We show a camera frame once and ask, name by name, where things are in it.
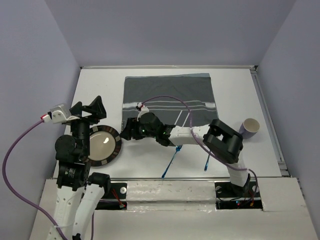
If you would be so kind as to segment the dark rimmed dinner plate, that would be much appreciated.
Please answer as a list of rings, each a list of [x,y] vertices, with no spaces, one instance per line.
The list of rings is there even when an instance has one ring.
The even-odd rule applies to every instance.
[[[122,139],[118,131],[109,125],[96,125],[90,128],[91,166],[99,168],[111,163],[120,154]]]

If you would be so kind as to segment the grey striped cloth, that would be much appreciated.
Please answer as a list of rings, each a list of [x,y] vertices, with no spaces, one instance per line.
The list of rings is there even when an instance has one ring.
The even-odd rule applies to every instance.
[[[162,123],[180,127],[203,126],[218,119],[209,73],[127,76],[124,81],[121,128],[138,116],[145,102]]]

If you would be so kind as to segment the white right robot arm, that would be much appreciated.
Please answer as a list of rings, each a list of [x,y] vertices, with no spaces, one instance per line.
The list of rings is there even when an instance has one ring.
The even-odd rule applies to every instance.
[[[235,196],[242,196],[249,189],[251,177],[242,156],[243,137],[221,120],[181,127],[164,124],[154,113],[148,112],[139,118],[128,118],[120,137],[127,141],[153,138],[164,147],[199,145],[227,167],[230,190]]]

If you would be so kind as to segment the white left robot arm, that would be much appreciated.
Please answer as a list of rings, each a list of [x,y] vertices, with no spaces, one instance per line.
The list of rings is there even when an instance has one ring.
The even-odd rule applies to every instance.
[[[49,240],[82,240],[95,209],[110,194],[108,174],[90,173],[90,126],[106,118],[101,96],[89,105],[77,102],[67,108],[53,107],[49,116],[53,123],[70,125],[70,134],[60,136],[54,145],[58,161],[57,197]]]

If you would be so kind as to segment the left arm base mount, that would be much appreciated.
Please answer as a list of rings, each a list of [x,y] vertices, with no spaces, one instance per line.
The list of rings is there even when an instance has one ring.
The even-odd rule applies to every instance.
[[[96,210],[122,211],[127,209],[127,183],[112,181],[110,191],[99,200]]]

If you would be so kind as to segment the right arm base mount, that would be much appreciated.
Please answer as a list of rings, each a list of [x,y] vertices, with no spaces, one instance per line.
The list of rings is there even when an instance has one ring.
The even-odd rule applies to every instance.
[[[246,193],[235,193],[228,181],[215,182],[214,186],[217,210],[263,209],[260,191],[256,190],[254,181],[249,183]]]

